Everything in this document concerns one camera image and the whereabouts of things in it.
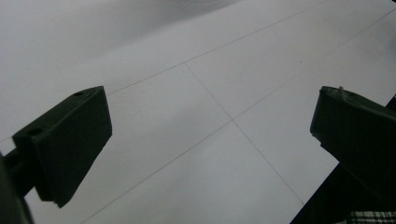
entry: checkered fabric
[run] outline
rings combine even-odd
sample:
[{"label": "checkered fabric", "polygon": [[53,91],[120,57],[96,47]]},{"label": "checkered fabric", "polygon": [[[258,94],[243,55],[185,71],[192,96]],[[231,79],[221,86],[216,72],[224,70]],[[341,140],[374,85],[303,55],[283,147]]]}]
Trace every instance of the checkered fabric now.
[{"label": "checkered fabric", "polygon": [[396,223],[396,212],[353,212],[336,224]]}]

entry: tile grout line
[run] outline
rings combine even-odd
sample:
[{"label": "tile grout line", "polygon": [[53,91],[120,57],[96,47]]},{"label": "tile grout line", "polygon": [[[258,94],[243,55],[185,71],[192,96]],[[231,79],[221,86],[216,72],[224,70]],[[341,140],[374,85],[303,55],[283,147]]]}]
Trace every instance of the tile grout line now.
[{"label": "tile grout line", "polygon": [[360,32],[358,32],[356,35],[350,37],[346,42],[342,43],[340,46],[332,49],[331,51],[329,51],[328,53],[326,53],[325,55],[323,55],[322,57],[320,57],[320,59],[316,60],[315,62],[312,62],[311,64],[308,64],[307,66],[304,67],[304,69],[299,72],[297,75],[295,75],[293,78],[291,78],[290,80],[285,81],[283,84],[281,84],[278,88],[276,88],[275,90],[271,91],[270,93],[268,93],[268,95],[262,97],[257,103],[255,103],[254,105],[250,106],[248,109],[244,110],[243,112],[241,112],[239,115],[237,115],[234,119],[239,118],[241,115],[245,114],[247,111],[249,111],[249,109],[251,109],[252,107],[256,106],[257,104],[259,104],[261,101],[263,101],[265,98],[267,98],[268,96],[272,95],[274,92],[278,91],[279,89],[281,89],[282,87],[284,87],[285,85],[287,85],[289,82],[293,81],[294,79],[300,77],[302,75],[303,72],[310,70],[316,63],[321,62],[323,59],[325,59],[327,56],[329,56],[331,53],[335,52],[336,50],[338,50],[339,48],[341,48],[342,46],[344,46],[347,42],[351,41],[352,39],[354,39],[356,36],[362,34],[364,31],[366,31],[367,29],[369,29],[370,27],[372,27],[373,25],[375,25],[376,23],[382,21],[385,17],[387,17],[390,13],[392,13],[393,11],[395,11],[395,9],[393,9],[391,12],[387,13],[386,15],[382,16],[381,18],[379,18],[378,20],[376,20],[375,22],[373,22],[372,24],[370,24],[369,26],[367,26],[366,28],[364,28],[363,30],[361,30]]},{"label": "tile grout line", "polygon": [[184,151],[183,153],[181,153],[180,155],[178,155],[177,157],[175,157],[174,159],[172,159],[171,161],[169,161],[168,163],[166,163],[163,167],[161,167],[159,170],[157,170],[156,172],[152,173],[151,175],[149,175],[148,177],[146,177],[145,179],[143,179],[142,181],[138,182],[137,184],[135,184],[133,187],[131,187],[130,189],[128,189],[127,191],[125,191],[124,193],[122,193],[120,196],[118,196],[117,198],[115,198],[113,201],[111,201],[110,203],[106,204],[105,206],[103,206],[101,209],[99,209],[98,211],[96,211],[95,213],[93,213],[91,216],[87,217],[85,220],[83,220],[82,222],[80,222],[80,224],[83,224],[85,222],[87,222],[89,219],[91,219],[92,217],[96,216],[97,214],[99,214],[100,212],[102,212],[103,210],[105,210],[108,206],[110,206],[111,204],[113,204],[114,202],[116,202],[118,199],[120,199],[122,196],[124,196],[125,194],[127,194],[128,192],[130,192],[131,190],[135,189],[136,187],[138,187],[139,185],[141,185],[142,183],[144,183],[146,180],[148,180],[149,178],[151,178],[152,176],[156,175],[157,173],[159,173],[163,168],[165,168],[166,166],[168,166],[169,164],[173,163],[173,161],[177,160],[178,158],[180,158],[181,156],[183,156],[184,154],[186,154],[187,152],[191,151],[194,147],[198,146],[199,144],[201,144],[202,142],[204,142],[207,138],[209,138],[210,136],[212,136],[213,134],[215,134],[216,132],[218,132],[220,129],[224,128],[225,126],[227,126],[229,123],[233,122],[232,120],[227,121],[224,125],[222,125],[221,127],[217,128],[213,133],[211,133],[210,135],[208,135],[207,137],[205,137],[204,139],[202,139],[201,141],[199,141],[198,143],[196,143],[195,145],[193,145],[192,147],[190,147],[189,149],[187,149],[186,151]]},{"label": "tile grout line", "polygon": [[134,82],[134,83],[132,83],[132,84],[130,84],[130,85],[128,85],[128,86],[125,86],[125,87],[122,87],[122,88],[120,88],[120,89],[118,89],[118,90],[116,90],[116,91],[113,91],[113,92],[111,92],[108,96],[110,96],[110,95],[112,95],[112,94],[114,94],[114,93],[116,93],[116,92],[118,92],[118,91],[123,91],[124,89],[127,89],[127,88],[129,88],[129,87],[131,87],[131,86],[133,86],[133,85],[135,85],[135,84],[137,84],[137,83],[140,83],[140,82],[144,81],[144,80],[147,80],[147,79],[149,79],[149,78],[158,76],[159,74],[164,73],[164,72],[166,72],[166,71],[168,71],[168,70],[170,70],[170,69],[173,69],[173,68],[175,68],[175,67],[178,67],[178,66],[180,66],[180,65],[182,65],[182,64],[186,64],[186,65],[187,65],[188,62],[190,62],[190,61],[192,61],[192,60],[194,60],[194,59],[197,59],[197,58],[199,58],[199,57],[202,57],[202,56],[204,56],[204,55],[206,55],[206,54],[208,54],[208,53],[210,53],[210,52],[213,52],[213,51],[215,51],[215,50],[217,50],[217,49],[221,49],[221,48],[223,48],[223,47],[226,47],[226,46],[228,46],[228,45],[231,45],[232,43],[234,43],[234,42],[236,42],[236,41],[239,41],[239,40],[241,40],[241,39],[244,39],[244,38],[246,38],[246,37],[248,37],[248,36],[250,36],[250,35],[254,35],[254,34],[256,34],[256,33],[260,32],[260,31],[263,31],[263,30],[269,28],[269,27],[272,27],[272,26],[274,26],[274,25],[277,25],[278,23],[280,23],[280,22],[282,22],[282,21],[286,21],[286,20],[288,20],[288,19],[290,19],[290,18],[292,18],[292,17],[295,17],[295,16],[297,16],[297,15],[299,15],[299,14],[301,14],[301,13],[304,13],[304,12],[306,12],[307,10],[309,10],[309,9],[311,9],[311,8],[318,7],[318,6],[324,4],[324,3],[327,2],[327,1],[331,1],[331,0],[325,0],[325,1],[321,2],[321,3],[318,3],[318,4],[316,4],[316,5],[313,5],[312,7],[308,7],[308,8],[306,8],[306,9],[302,10],[302,11],[299,11],[299,12],[293,14],[293,15],[290,15],[290,16],[288,16],[288,17],[286,17],[286,18],[284,18],[284,19],[282,19],[282,20],[280,20],[280,21],[276,21],[276,22],[274,22],[274,23],[272,23],[272,24],[266,25],[266,26],[260,28],[259,30],[256,30],[256,31],[254,31],[254,32],[251,32],[250,34],[242,35],[242,36],[236,38],[235,40],[232,40],[232,41],[230,41],[230,42],[228,42],[228,43],[226,43],[226,44],[223,44],[223,45],[221,45],[221,46],[215,47],[214,49],[211,49],[211,50],[209,50],[209,51],[207,51],[207,52],[205,52],[205,53],[202,53],[202,54],[199,54],[199,55],[197,55],[197,56],[194,56],[194,57],[188,59],[187,61],[184,61],[184,62],[182,62],[182,63],[178,63],[178,64],[176,64],[176,65],[173,65],[173,66],[171,66],[171,67],[169,67],[169,68],[167,68],[167,69],[165,69],[165,70],[162,70],[161,72],[157,72],[157,73],[155,73],[155,74],[153,74],[153,75],[151,75],[151,76],[149,76],[149,77],[145,77],[145,78],[143,78],[143,79],[141,79],[141,80],[138,80],[138,81],[136,81],[136,82]]},{"label": "tile grout line", "polygon": [[330,50],[329,52],[327,52],[325,55],[323,55],[322,57],[320,57],[320,59],[316,60],[315,62],[312,62],[310,64],[308,64],[306,66],[306,70],[310,70],[316,63],[321,62],[323,59],[325,59],[327,56],[329,56],[330,54],[332,54],[333,52],[335,52],[336,50],[340,49],[341,47],[343,47],[346,43],[348,43],[349,41],[351,41],[352,39],[356,38],[358,35],[361,35],[363,32],[365,32],[366,30],[368,30],[369,28],[371,28],[372,26],[374,26],[375,24],[377,24],[378,22],[384,20],[390,13],[392,13],[393,11],[395,11],[396,8],[394,8],[392,11],[388,12],[387,14],[385,14],[384,16],[380,17],[379,19],[377,19],[376,21],[374,21],[373,23],[371,23],[370,25],[368,25],[366,28],[362,29],[360,32],[358,32],[357,34],[353,35],[352,37],[350,37],[348,40],[346,40],[344,43],[342,43],[341,45],[339,45],[338,47]]},{"label": "tile grout line", "polygon": [[246,112],[248,112],[251,108],[253,108],[254,106],[258,105],[259,103],[261,103],[262,101],[264,101],[266,98],[268,98],[269,96],[271,96],[272,94],[274,94],[276,91],[282,89],[284,86],[288,85],[291,81],[293,81],[296,78],[299,78],[303,72],[307,71],[307,69],[303,69],[301,72],[299,72],[298,74],[294,75],[293,77],[291,77],[289,80],[286,80],[285,82],[283,82],[280,86],[278,86],[276,89],[274,89],[273,91],[271,91],[270,93],[268,93],[267,95],[265,95],[264,97],[262,97],[259,101],[257,101],[256,103],[254,103],[254,105],[251,105],[249,108],[247,108],[246,110],[242,111],[240,114],[238,114],[233,120],[238,119],[239,117],[241,117],[243,114],[245,114]]},{"label": "tile grout line", "polygon": [[286,186],[288,187],[288,189],[294,194],[294,196],[296,196],[296,198],[300,201],[300,203],[302,205],[304,205],[304,202],[302,199],[300,199],[300,197],[297,195],[296,192],[294,192],[294,190],[291,188],[291,186],[289,186],[288,182],[286,182],[286,180],[279,174],[279,172],[275,169],[275,167],[273,166],[273,164],[271,162],[269,162],[264,154],[262,154],[262,152],[256,147],[256,145],[253,143],[253,141],[251,141],[251,139],[247,136],[247,134],[241,129],[241,127],[239,127],[239,125],[233,120],[233,123],[236,125],[236,127],[238,127],[238,129],[242,132],[242,134],[246,137],[246,139],[250,142],[251,145],[254,146],[254,148],[256,148],[256,150],[260,153],[260,155],[262,155],[262,158],[268,162],[268,164],[273,168],[273,170],[275,171],[275,173],[280,177],[280,179],[283,181],[283,183],[286,184]]},{"label": "tile grout line", "polygon": [[204,85],[204,83],[198,78],[198,76],[195,75],[195,73],[189,68],[188,65],[186,65],[185,63],[183,63],[186,68],[192,73],[192,75],[197,79],[197,81],[199,83],[201,83],[202,87],[204,87],[204,89],[206,90],[207,93],[209,93],[209,95],[212,97],[212,99],[218,104],[218,106],[224,111],[224,113],[228,116],[228,118],[230,120],[233,120],[233,117],[231,117],[231,115],[227,112],[226,109],[224,109],[224,107],[220,104],[220,102],[218,101],[218,99],[209,91],[209,89]]},{"label": "tile grout line", "polygon": [[318,3],[318,4],[316,4],[316,5],[313,5],[312,7],[308,7],[308,8],[306,8],[306,9],[302,10],[302,11],[299,11],[299,12],[293,14],[293,15],[290,15],[290,16],[288,16],[288,17],[286,17],[286,18],[284,18],[284,19],[282,19],[282,20],[280,20],[280,21],[276,21],[276,22],[274,22],[274,23],[272,23],[272,24],[266,25],[266,26],[264,26],[264,27],[262,27],[262,28],[260,28],[260,29],[258,29],[258,30],[256,30],[256,31],[251,32],[250,34],[242,35],[242,36],[236,38],[235,40],[232,40],[232,41],[230,41],[230,42],[228,42],[228,43],[226,43],[226,44],[223,44],[223,45],[221,45],[221,46],[218,46],[218,47],[216,47],[216,48],[214,48],[214,49],[212,49],[212,50],[210,50],[210,51],[208,51],[208,52],[202,53],[202,54],[197,55],[197,56],[195,56],[195,57],[193,57],[193,58],[191,58],[191,59],[188,59],[188,60],[185,61],[184,63],[188,63],[188,62],[190,62],[190,61],[192,61],[192,60],[194,60],[194,59],[196,59],[196,58],[199,58],[199,57],[201,57],[201,56],[204,56],[204,55],[206,55],[206,54],[208,54],[208,53],[210,53],[210,52],[213,52],[213,51],[215,51],[215,50],[217,50],[217,49],[221,49],[221,48],[224,48],[224,47],[226,47],[226,46],[228,46],[228,45],[231,45],[231,44],[235,43],[236,41],[239,41],[239,40],[242,40],[242,39],[244,39],[244,38],[247,38],[247,37],[249,37],[249,36],[251,36],[251,35],[257,34],[258,32],[261,32],[261,31],[263,31],[263,30],[265,30],[265,29],[267,29],[267,28],[270,28],[270,27],[272,27],[272,26],[275,26],[275,25],[277,25],[278,23],[281,23],[282,21],[286,21],[286,20],[288,20],[288,19],[290,19],[290,18],[293,18],[293,17],[295,17],[295,16],[297,16],[297,15],[299,15],[299,14],[301,14],[301,13],[304,13],[304,12],[306,12],[307,10],[309,10],[309,9],[311,9],[311,8],[318,7],[318,6],[324,4],[324,3],[327,2],[327,1],[331,1],[331,0],[325,0],[325,1],[321,2],[321,3]]}]

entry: floor tile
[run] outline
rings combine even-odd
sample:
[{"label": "floor tile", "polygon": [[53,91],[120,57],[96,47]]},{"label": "floor tile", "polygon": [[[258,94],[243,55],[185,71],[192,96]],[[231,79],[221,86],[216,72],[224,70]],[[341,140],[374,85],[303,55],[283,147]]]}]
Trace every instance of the floor tile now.
[{"label": "floor tile", "polygon": [[357,39],[362,48],[396,72],[396,11],[367,29]]},{"label": "floor tile", "polygon": [[350,41],[235,120],[305,203],[337,164],[309,132],[322,86],[384,104],[396,76]]},{"label": "floor tile", "polygon": [[232,122],[86,223],[290,223],[301,207]]},{"label": "floor tile", "polygon": [[[291,10],[290,0],[268,2],[271,14],[257,0],[6,0],[0,140],[69,94],[99,85],[117,91],[312,5],[293,2]],[[17,119],[5,119],[11,115]]]},{"label": "floor tile", "polygon": [[187,63],[235,118],[303,69],[270,27]]},{"label": "floor tile", "polygon": [[64,208],[28,197],[37,223],[80,223],[230,120],[184,65],[107,100],[113,136]]},{"label": "floor tile", "polygon": [[371,0],[332,0],[282,21],[278,27],[289,51],[309,66],[392,9]]},{"label": "floor tile", "polygon": [[385,15],[371,2],[326,1],[187,66],[235,118]]},{"label": "floor tile", "polygon": [[325,78],[329,86],[343,86],[381,105],[386,105],[396,92],[396,73],[364,49],[358,37],[313,65],[311,70]]}]

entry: white tiled floor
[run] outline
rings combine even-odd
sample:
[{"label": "white tiled floor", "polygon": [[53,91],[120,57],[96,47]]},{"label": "white tiled floor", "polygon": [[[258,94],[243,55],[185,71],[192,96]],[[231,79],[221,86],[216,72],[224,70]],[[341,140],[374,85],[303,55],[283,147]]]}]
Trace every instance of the white tiled floor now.
[{"label": "white tiled floor", "polygon": [[103,85],[114,134],[36,223],[289,223],[337,161],[309,133],[321,86],[396,92],[390,0],[3,0],[0,150]]}]

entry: white floor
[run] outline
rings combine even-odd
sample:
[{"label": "white floor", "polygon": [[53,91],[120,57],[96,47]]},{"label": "white floor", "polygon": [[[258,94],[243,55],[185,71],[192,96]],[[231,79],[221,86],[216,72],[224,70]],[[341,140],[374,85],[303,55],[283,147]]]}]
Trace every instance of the white floor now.
[{"label": "white floor", "polygon": [[36,223],[289,223],[337,161],[309,125],[321,86],[396,92],[390,0],[1,0],[0,149],[103,85],[114,134]]}]

